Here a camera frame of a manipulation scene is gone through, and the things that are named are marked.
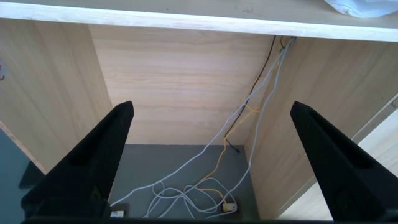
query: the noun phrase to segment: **cable connector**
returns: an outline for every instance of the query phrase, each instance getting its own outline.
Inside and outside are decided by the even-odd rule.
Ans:
[[[238,205],[235,203],[224,203],[223,204],[223,212],[232,212],[232,211],[237,211],[238,210]]]

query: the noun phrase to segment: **white cable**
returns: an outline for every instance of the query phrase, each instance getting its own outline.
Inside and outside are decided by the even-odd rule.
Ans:
[[[189,208],[188,208],[187,202],[188,202],[193,208],[195,208],[195,210],[197,210],[198,212],[207,212],[207,213],[208,213],[209,211],[212,211],[212,210],[216,209],[218,206],[220,206],[220,205],[225,201],[225,199],[227,198],[227,196],[228,196],[228,195],[231,195],[231,192],[232,192],[233,190],[235,190],[235,189],[241,184],[241,182],[242,182],[242,181],[244,180],[244,178],[247,176],[247,174],[248,174],[248,172],[249,172],[249,170],[250,170],[250,168],[251,168],[252,157],[253,157],[253,154],[254,154],[253,152],[254,152],[254,148],[255,148],[255,146],[256,146],[256,142],[257,142],[257,135],[258,135],[259,123],[260,123],[261,118],[262,118],[262,116],[263,116],[263,114],[264,114],[265,107],[266,107],[266,105],[268,104],[268,101],[269,101],[270,97],[274,94],[274,92],[275,92],[275,90],[276,90],[276,88],[277,88],[277,82],[278,82],[278,79],[279,79],[280,68],[282,67],[283,61],[284,61],[284,59],[285,59],[285,55],[286,55],[287,49],[289,48],[289,46],[291,45],[291,43],[292,43],[294,40],[295,40],[295,38],[291,38],[291,39],[290,39],[289,43],[288,43],[288,44],[286,45],[286,47],[281,51],[281,53],[280,53],[280,54],[278,55],[278,57],[276,58],[275,62],[272,64],[272,66],[271,66],[271,68],[270,68],[268,74],[266,75],[266,77],[265,77],[264,80],[262,81],[261,85],[258,86],[258,87],[257,87],[257,88],[244,100],[244,102],[246,102],[246,100],[248,100],[250,97],[252,97],[252,95],[255,94],[255,92],[257,92],[258,89],[260,89],[260,88],[262,88],[262,87],[264,86],[264,84],[266,83],[266,81],[267,81],[269,75],[271,74],[272,70],[274,69],[274,67],[275,67],[275,65],[276,65],[276,63],[277,63],[277,61],[282,57],[281,60],[280,60],[280,64],[279,64],[279,67],[278,67],[277,74],[276,74],[275,83],[274,83],[274,89],[270,92],[269,96],[266,98],[266,101],[264,102],[264,104],[263,104],[263,106],[262,106],[259,119],[258,119],[258,121],[257,121],[257,124],[256,124],[256,132],[255,132],[255,135],[254,135],[254,142],[253,142],[252,149],[251,149],[251,155],[250,155],[250,158],[249,158],[248,168],[247,168],[246,172],[244,173],[244,175],[242,176],[241,180],[240,180],[231,190],[227,191],[226,195],[224,196],[224,199],[223,199],[220,203],[217,203],[215,206],[213,206],[213,207],[211,207],[211,208],[204,209],[204,210],[203,210],[203,209],[197,208],[196,205],[190,200],[190,198],[188,197],[188,195],[186,195],[186,193],[189,192],[191,189],[194,189],[194,188],[197,189],[197,185],[198,185],[198,184],[200,184],[200,183],[202,183],[203,181],[208,180],[208,179],[213,179],[213,180],[217,181],[217,182],[221,185],[221,183],[220,183],[218,180],[216,180],[216,179],[214,179],[214,178],[212,178],[212,177],[211,177],[211,178],[207,178],[207,179],[205,179],[205,180],[203,180],[203,181],[197,183],[196,185],[194,185],[193,187],[191,187],[191,188],[188,189],[187,191],[185,191],[185,189],[184,189],[184,192],[182,192],[182,191],[180,191],[180,190],[178,190],[178,189],[174,189],[174,188],[167,188],[167,189],[164,188],[164,189],[161,191],[161,193],[159,193],[159,194],[157,194],[157,195],[155,196],[154,200],[157,199],[157,198],[159,198],[158,201],[156,201],[155,205],[154,205],[152,208],[151,208],[151,205],[150,205],[150,207],[148,208],[147,214],[146,214],[144,217],[148,217],[148,216],[149,216],[150,212],[153,210],[153,208],[158,204],[158,202],[159,202],[162,198],[164,198],[164,199],[171,199],[171,198],[174,198],[175,200],[173,201],[173,203],[171,204],[171,206],[169,206],[169,208],[168,208],[160,217],[163,217],[163,216],[172,208],[172,206],[176,203],[176,201],[177,201],[179,198],[184,198],[185,205],[187,206],[187,209],[188,209],[188,210],[189,210]],[[192,160],[196,159],[198,156],[202,155],[202,154],[206,151],[207,147],[208,147],[208,146],[220,135],[220,133],[224,130],[224,128],[226,127],[226,125],[227,125],[227,123],[229,122],[229,120],[230,120],[230,119],[231,119],[243,106],[244,106],[244,103],[243,103],[243,104],[242,104],[242,105],[241,105],[241,106],[240,106],[240,107],[239,107],[239,108],[226,120],[224,126],[221,128],[221,130],[218,132],[218,134],[217,134],[217,135],[216,135],[216,136],[203,148],[202,152],[200,152],[199,154],[193,156],[190,160],[188,160],[186,163],[184,163],[180,168],[178,168],[178,169],[177,169],[176,171],[174,171],[173,173],[167,175],[166,177],[164,177],[164,178],[161,179],[160,181],[157,181],[157,182],[155,182],[155,183],[153,183],[153,184],[150,184],[150,185],[147,185],[147,186],[138,187],[138,188],[136,188],[136,189],[133,189],[133,190],[132,190],[129,194],[127,194],[125,197],[123,197],[123,198],[117,200],[116,202],[112,203],[111,206],[113,206],[113,205],[119,203],[120,201],[126,199],[128,196],[130,196],[132,193],[134,193],[134,192],[137,191],[137,190],[146,189],[146,188],[148,188],[148,187],[154,187],[154,186],[155,186],[156,184],[158,184],[159,182],[162,183],[162,185],[164,186],[163,180],[165,180],[165,179],[167,179],[167,178],[173,176],[174,174],[176,174],[178,171],[180,171],[182,168],[184,168],[189,162],[191,162]],[[174,190],[174,191],[176,191],[176,192],[178,192],[178,193],[180,193],[180,194],[179,194],[179,195],[175,195],[175,196],[171,196],[171,197],[164,197],[163,194],[164,194],[164,192],[165,192],[166,190]],[[207,218],[217,217],[217,216],[226,215],[226,214],[227,214],[227,213],[221,213],[221,214],[211,215],[211,216],[209,216],[209,217],[207,217]]]

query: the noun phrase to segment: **cable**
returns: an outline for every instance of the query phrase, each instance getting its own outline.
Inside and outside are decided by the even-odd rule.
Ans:
[[[261,109],[260,117],[259,117],[259,119],[258,119],[258,121],[257,121],[257,124],[256,124],[256,132],[255,132],[255,137],[254,137],[254,143],[253,143],[253,146],[252,146],[252,149],[251,149],[251,155],[250,155],[250,159],[249,159],[248,168],[246,169],[246,172],[245,172],[244,175],[242,176],[241,180],[240,180],[231,190],[227,191],[225,197],[227,197],[233,190],[235,190],[235,189],[241,184],[241,182],[242,182],[243,179],[247,176],[247,174],[248,174],[248,172],[249,172],[249,170],[250,170],[250,168],[251,168],[252,157],[253,157],[253,154],[254,154],[253,152],[254,152],[254,148],[255,148],[256,143],[257,143],[257,136],[258,136],[258,127],[259,127],[259,123],[260,123],[261,118],[262,118],[262,116],[263,116],[263,114],[264,114],[265,107],[266,107],[266,105],[268,104],[269,99],[271,98],[271,96],[272,96],[272,95],[274,94],[274,92],[276,91],[277,83],[278,83],[278,80],[279,80],[280,68],[281,68],[281,66],[282,66],[282,64],[283,64],[283,61],[284,61],[284,58],[285,58],[285,55],[286,55],[286,52],[287,52],[287,48],[289,47],[289,45],[290,45],[294,40],[295,40],[295,38],[292,38],[292,39],[289,41],[289,43],[287,44],[286,49],[284,49],[283,52],[281,52],[281,54],[280,54],[280,55],[282,55],[282,58],[279,60],[279,57],[278,57],[278,60],[274,62],[274,64],[272,65],[272,67],[271,67],[271,69],[270,69],[270,71],[269,71],[269,74],[272,73],[272,71],[274,70],[273,68],[275,67],[275,63],[277,62],[277,63],[279,64],[279,67],[278,67],[278,70],[277,70],[277,74],[276,74],[276,78],[275,78],[274,89],[270,92],[270,94],[269,94],[268,97],[266,98],[266,100],[265,100],[265,102],[264,102],[264,104],[263,104],[263,106],[262,106],[262,109]],[[192,188],[196,188],[198,184],[200,184],[200,183],[202,183],[202,182],[204,182],[204,181],[206,181],[206,180],[209,180],[209,179],[213,179],[213,180],[217,181],[216,179],[210,177],[210,178],[208,178],[208,179],[205,179],[205,180],[203,180],[203,181],[197,183],[197,184],[196,184],[195,186],[193,186]],[[199,211],[199,212],[208,212],[208,211],[212,211],[213,209],[216,209],[218,206],[220,206],[221,203],[223,203],[223,201],[224,201],[224,199],[223,199],[220,203],[217,203],[217,204],[214,205],[213,207],[207,208],[207,209],[205,209],[205,210],[202,210],[202,209],[199,209],[199,208],[197,208],[197,207],[195,206],[195,204],[189,199],[189,197],[186,195],[186,193],[187,193],[187,192],[186,192],[185,189],[184,189],[184,193],[181,193],[180,195],[174,196],[174,197],[176,197],[176,199],[175,199],[174,202],[171,204],[171,206],[166,210],[166,212],[163,213],[160,217],[162,217],[163,215],[165,215],[165,214],[171,209],[171,207],[176,203],[176,201],[177,201],[179,198],[185,198],[186,200],[188,200],[188,202],[189,202],[197,211]],[[209,217],[207,217],[207,218],[213,218],[213,217],[218,217],[218,216],[222,216],[222,215],[227,215],[228,213],[220,213],[220,214],[216,214],[216,215],[211,215],[211,216],[209,216]]]
[[[283,44],[282,44],[282,39],[284,38],[284,36],[281,36],[280,37],[280,39],[279,39],[279,43],[280,43],[280,46],[284,49],[284,48],[286,48]]]
[[[205,180],[207,177],[213,175],[213,174],[217,171],[217,169],[218,169],[218,164],[220,163],[221,158],[223,157],[224,153],[226,152],[226,139],[228,138],[228,136],[229,136],[229,135],[230,135],[230,134],[231,134],[231,133],[232,133],[232,132],[233,132],[245,119],[246,119],[246,118],[250,117],[250,115],[252,115],[252,113],[254,113],[254,112],[259,112],[259,111],[255,110],[255,109],[250,108],[248,105],[246,105],[246,107],[249,108],[249,109],[251,110],[250,113],[248,113],[241,121],[239,121],[238,125],[235,126],[231,131],[229,131],[228,134],[224,137],[224,150],[223,150],[223,152],[221,152],[221,154],[220,154],[220,156],[219,156],[219,158],[218,158],[216,167],[215,167],[214,170],[211,171],[211,173],[209,173],[206,177],[202,178],[202,180]]]
[[[198,207],[190,200],[190,198],[186,195],[186,193],[188,193],[188,192],[191,191],[192,189],[200,190],[200,189],[197,188],[197,186],[198,186],[199,184],[203,183],[204,181],[207,181],[207,180],[215,180],[215,181],[217,181],[216,179],[214,179],[214,178],[212,178],[212,177],[209,177],[209,178],[207,178],[207,179],[205,179],[205,180],[201,180],[201,181],[199,181],[199,183],[195,184],[195,185],[192,186],[192,187],[190,187],[190,185],[186,186],[186,187],[184,188],[184,191],[183,191],[183,192],[180,191],[180,190],[178,190],[178,189],[173,189],[173,188],[166,188],[166,189],[165,189],[165,188],[164,188],[160,193],[158,193],[158,194],[155,196],[155,198],[154,198],[153,201],[151,202],[151,204],[153,204],[153,202],[154,202],[154,203],[155,203],[154,206],[156,206],[161,198],[164,198],[164,199],[174,198],[174,199],[175,199],[175,201],[173,202],[173,204],[166,210],[166,212],[165,212],[164,214],[162,214],[162,216],[165,215],[165,214],[171,209],[171,207],[175,204],[175,202],[176,202],[179,198],[184,198],[184,199],[185,199],[185,203],[188,202],[188,203],[189,203],[193,208],[195,208],[195,210],[197,210],[198,212],[205,212],[205,213],[212,212],[212,211],[214,211],[214,209],[217,209],[217,207],[220,206],[220,205],[226,200],[227,196],[228,196],[228,195],[231,195],[231,192],[232,192],[233,190],[235,190],[235,189],[241,184],[241,182],[242,182],[243,179],[247,176],[247,174],[248,174],[248,172],[249,172],[249,170],[250,170],[250,168],[251,168],[251,162],[252,162],[254,147],[255,147],[256,142],[257,142],[258,127],[259,127],[260,120],[261,120],[261,118],[262,118],[262,116],[263,116],[263,114],[264,114],[264,108],[266,107],[266,105],[267,105],[267,103],[268,103],[270,97],[274,94],[274,92],[275,92],[275,90],[276,90],[277,82],[278,82],[278,79],[279,79],[280,68],[281,68],[281,66],[282,66],[282,64],[283,64],[283,61],[284,61],[284,58],[285,58],[287,49],[289,48],[289,45],[290,45],[294,40],[295,40],[295,38],[291,38],[291,40],[289,41],[289,43],[286,45],[285,49],[283,49],[283,50],[281,51],[281,53],[279,54],[279,56],[276,58],[275,62],[274,62],[273,65],[271,66],[271,68],[270,68],[268,74],[266,75],[266,77],[265,77],[265,79],[263,80],[263,82],[261,83],[261,85],[260,85],[259,87],[257,87],[254,91],[252,91],[252,93],[246,98],[246,100],[248,100],[250,97],[252,97],[253,94],[255,94],[255,92],[257,92],[260,88],[262,88],[262,87],[265,85],[266,80],[268,80],[268,77],[269,77],[269,75],[272,73],[272,71],[273,71],[273,69],[274,69],[276,63],[280,61],[279,67],[278,67],[278,71],[277,71],[277,75],[276,75],[276,78],[275,78],[274,89],[270,92],[269,96],[266,98],[266,100],[265,100],[265,102],[264,102],[264,104],[263,104],[263,106],[262,106],[259,119],[258,119],[257,124],[256,124],[256,133],[255,133],[255,137],[254,137],[254,144],[252,145],[252,149],[251,149],[251,155],[250,155],[250,159],[249,159],[248,169],[246,170],[246,172],[245,172],[244,175],[242,176],[241,180],[240,180],[231,190],[227,191],[227,193],[224,195],[224,198],[221,200],[221,202],[219,202],[219,203],[217,203],[215,206],[213,206],[213,207],[211,207],[211,208],[207,208],[207,209],[200,209],[200,208],[198,208]],[[157,181],[157,182],[155,182],[155,183],[153,183],[153,184],[150,184],[150,185],[147,185],[147,186],[143,186],[143,187],[139,187],[139,188],[133,189],[133,190],[132,190],[129,194],[127,194],[125,197],[123,197],[123,198],[117,200],[116,202],[112,203],[111,206],[113,206],[113,205],[119,203],[120,201],[124,200],[125,198],[127,198],[128,196],[130,196],[132,193],[134,193],[134,192],[137,191],[137,190],[146,189],[146,188],[148,188],[148,187],[154,187],[154,186],[157,185],[158,183],[162,183],[162,185],[164,186],[163,180],[165,180],[165,179],[171,177],[172,175],[176,174],[179,170],[181,170],[182,168],[184,168],[189,162],[191,162],[192,160],[196,159],[198,156],[202,155],[202,154],[206,151],[207,147],[208,147],[208,146],[220,135],[220,133],[224,130],[224,128],[226,127],[226,124],[228,123],[228,121],[229,121],[229,120],[230,120],[230,119],[231,119],[243,106],[244,106],[244,104],[242,104],[242,105],[241,105],[241,106],[240,106],[240,107],[239,107],[239,108],[226,120],[224,126],[221,128],[221,130],[218,132],[218,134],[217,134],[217,135],[216,135],[216,136],[203,148],[202,152],[200,152],[199,154],[193,156],[190,160],[188,160],[186,163],[184,163],[180,168],[178,168],[178,169],[177,169],[176,171],[174,171],[173,173],[167,175],[166,177],[164,177],[164,178],[161,179],[160,181]],[[176,191],[176,192],[179,193],[179,195],[174,195],[174,196],[171,196],[171,197],[164,197],[163,194],[164,194],[164,192],[165,192],[166,190],[173,190],[173,191]],[[153,210],[154,206],[153,206],[153,207],[150,206],[150,207],[148,208],[148,211],[151,212],[151,211]]]
[[[274,39],[272,40],[271,47],[269,48],[268,56],[267,56],[266,62],[265,62],[264,65],[262,66],[262,69],[261,69],[261,71],[260,71],[260,74],[257,76],[256,81],[254,81],[253,86],[252,86],[251,89],[250,89],[249,95],[253,92],[254,87],[256,86],[256,84],[257,84],[257,82],[259,81],[259,79],[260,79],[260,77],[261,77],[261,75],[262,75],[264,69],[266,68],[266,66],[267,66],[267,64],[268,64],[269,57],[271,56],[272,48],[274,47],[275,39],[276,39],[276,35],[274,36]],[[247,105],[247,103],[249,103],[249,99],[247,99],[247,100],[244,102],[245,105]],[[241,117],[241,115],[242,115],[242,113],[243,113],[245,107],[246,107],[246,106],[243,106],[241,112],[240,112],[239,115],[236,117],[236,119],[234,120],[234,122],[232,122],[231,127],[230,127],[230,128],[228,129],[228,131],[225,133],[224,137],[227,136],[227,134],[231,131],[232,127],[235,125],[235,123],[237,122],[237,120]],[[236,149],[236,148],[229,142],[228,139],[226,139],[226,142],[228,142],[228,144],[229,144],[233,149],[235,149],[236,152],[240,152],[239,149]]]
[[[262,81],[262,83],[261,83],[261,85],[260,85],[259,87],[257,87],[254,91],[252,91],[251,94],[249,94],[249,96],[245,99],[245,102],[246,102],[246,100],[248,100],[253,94],[255,94],[260,88],[262,88],[262,87],[265,85],[266,80],[267,80],[267,77]],[[161,179],[159,182],[162,182],[163,180],[165,180],[165,179],[167,179],[167,178],[173,176],[173,175],[176,174],[178,171],[180,171],[182,168],[184,168],[187,164],[189,164],[192,160],[194,160],[194,159],[196,159],[197,157],[201,156],[201,155],[206,151],[206,149],[209,147],[209,145],[210,145],[211,143],[213,143],[213,141],[221,134],[221,132],[224,130],[224,128],[226,127],[226,125],[228,124],[228,122],[230,121],[230,119],[231,119],[231,118],[244,106],[244,104],[245,104],[245,103],[242,103],[241,106],[240,106],[239,108],[237,108],[236,111],[235,111],[233,114],[231,114],[231,116],[228,117],[228,119],[225,121],[224,126],[220,129],[220,131],[216,134],[216,136],[214,136],[213,139],[202,149],[201,152],[199,152],[197,155],[193,156],[193,157],[192,157],[191,159],[189,159],[186,163],[184,163],[182,166],[180,166],[176,171],[174,171],[174,172],[172,172],[171,174],[165,176],[165,177],[164,177],[163,179]],[[137,191],[137,190],[142,190],[142,189],[146,189],[146,188],[148,188],[148,187],[152,187],[152,186],[155,185],[155,184],[156,184],[156,183],[153,183],[153,184],[149,184],[149,185],[146,185],[146,186],[143,186],[143,187],[138,187],[138,188],[136,188],[136,189],[133,189],[133,190],[132,190],[130,193],[128,193],[126,196],[124,196],[123,198],[121,198],[121,199],[115,201],[114,203],[112,203],[111,206],[116,205],[117,203],[119,203],[119,202],[123,201],[124,199],[128,198],[128,196],[130,196],[130,195],[131,195],[132,193],[134,193],[135,191]]]

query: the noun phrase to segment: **light wood surface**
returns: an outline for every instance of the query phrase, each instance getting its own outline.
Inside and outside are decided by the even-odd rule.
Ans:
[[[321,0],[5,0],[0,17],[332,39],[398,41],[398,13],[342,15]]]
[[[110,111],[87,25],[0,19],[0,121],[48,172]]]
[[[313,107],[352,138],[398,93],[397,54],[397,44],[382,42],[298,38],[291,46],[252,163],[261,218],[277,218],[315,183],[289,115],[293,102]],[[246,153],[253,136],[252,129]]]
[[[116,26],[90,31],[112,104],[134,104],[128,144],[208,144],[248,95],[273,38]],[[256,107],[262,94],[249,105]],[[233,144],[244,144],[253,119],[231,135]]]
[[[394,175],[398,175],[398,110],[395,110],[359,146]],[[279,219],[332,220],[319,184],[312,186]]]

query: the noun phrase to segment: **wood grain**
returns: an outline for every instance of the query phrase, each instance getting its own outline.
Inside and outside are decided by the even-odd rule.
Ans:
[[[0,19],[0,121],[48,172],[110,111],[87,25]]]
[[[198,30],[90,31],[112,104],[134,104],[128,144],[207,144],[248,95],[272,42],[272,36]],[[261,98],[258,93],[249,105]],[[233,144],[244,143],[253,119],[231,135]]]
[[[289,115],[293,102],[313,107],[352,138],[398,93],[397,54],[397,44],[382,42],[299,38],[291,46],[261,121],[252,162],[261,218],[277,218],[297,192],[315,183]],[[247,153],[253,137],[252,129]]]
[[[398,110],[366,136],[359,146],[398,176]],[[313,185],[279,219],[332,220],[319,184]]]
[[[0,17],[398,42],[398,13],[355,18],[319,0],[3,0]]]

